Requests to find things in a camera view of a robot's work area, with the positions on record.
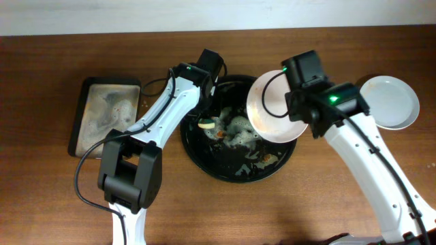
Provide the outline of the yellow green sponge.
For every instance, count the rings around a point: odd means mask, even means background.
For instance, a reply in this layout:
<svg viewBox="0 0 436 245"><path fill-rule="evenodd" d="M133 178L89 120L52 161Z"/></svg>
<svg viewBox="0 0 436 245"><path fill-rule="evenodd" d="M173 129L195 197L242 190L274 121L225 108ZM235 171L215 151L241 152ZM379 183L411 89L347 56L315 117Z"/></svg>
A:
<svg viewBox="0 0 436 245"><path fill-rule="evenodd" d="M213 129L215 127L215 120L212 118L201 118L198 121L198 126L201 129Z"/></svg>

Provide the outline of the pink white plate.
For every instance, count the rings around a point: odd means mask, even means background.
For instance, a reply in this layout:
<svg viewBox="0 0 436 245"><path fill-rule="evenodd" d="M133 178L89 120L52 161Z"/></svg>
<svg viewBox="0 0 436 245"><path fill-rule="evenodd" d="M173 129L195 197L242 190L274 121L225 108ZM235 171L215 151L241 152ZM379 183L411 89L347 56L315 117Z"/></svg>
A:
<svg viewBox="0 0 436 245"><path fill-rule="evenodd" d="M249 122L261 138L274 143L297 139L307 128L303 121L292 122L287 113L285 94L290 92L286 76L273 70L258 77L247 95Z"/></svg>

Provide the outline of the pale blue plate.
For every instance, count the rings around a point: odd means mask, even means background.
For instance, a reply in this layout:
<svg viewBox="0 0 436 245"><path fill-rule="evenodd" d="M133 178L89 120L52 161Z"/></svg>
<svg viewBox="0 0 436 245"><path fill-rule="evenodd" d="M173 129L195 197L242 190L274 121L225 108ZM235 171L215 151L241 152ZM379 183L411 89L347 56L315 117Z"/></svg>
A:
<svg viewBox="0 0 436 245"><path fill-rule="evenodd" d="M375 76L361 86L360 94L368 103L375 124L382 129L405 129L419 116L417 94L398 78Z"/></svg>

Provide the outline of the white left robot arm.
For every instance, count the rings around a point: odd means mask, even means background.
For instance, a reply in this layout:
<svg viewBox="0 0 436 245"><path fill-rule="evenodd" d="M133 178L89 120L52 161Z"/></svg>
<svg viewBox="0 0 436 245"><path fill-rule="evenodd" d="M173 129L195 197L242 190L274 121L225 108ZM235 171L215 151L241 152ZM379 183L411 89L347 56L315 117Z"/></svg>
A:
<svg viewBox="0 0 436 245"><path fill-rule="evenodd" d="M111 130L103 140L97 186L112 214L113 244L144 244L146 210L162 182L162 151L176 126L190 112L211 102L223 67L181 63L148 112L125 132Z"/></svg>

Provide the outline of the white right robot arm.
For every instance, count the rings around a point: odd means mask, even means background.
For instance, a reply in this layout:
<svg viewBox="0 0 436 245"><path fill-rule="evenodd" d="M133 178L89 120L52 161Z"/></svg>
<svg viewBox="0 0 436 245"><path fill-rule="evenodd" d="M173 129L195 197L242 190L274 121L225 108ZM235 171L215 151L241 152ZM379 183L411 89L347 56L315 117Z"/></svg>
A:
<svg viewBox="0 0 436 245"><path fill-rule="evenodd" d="M419 196L384 143L358 88L293 86L290 120L309 124L348 166L370 203L385 244L434 244L435 210Z"/></svg>

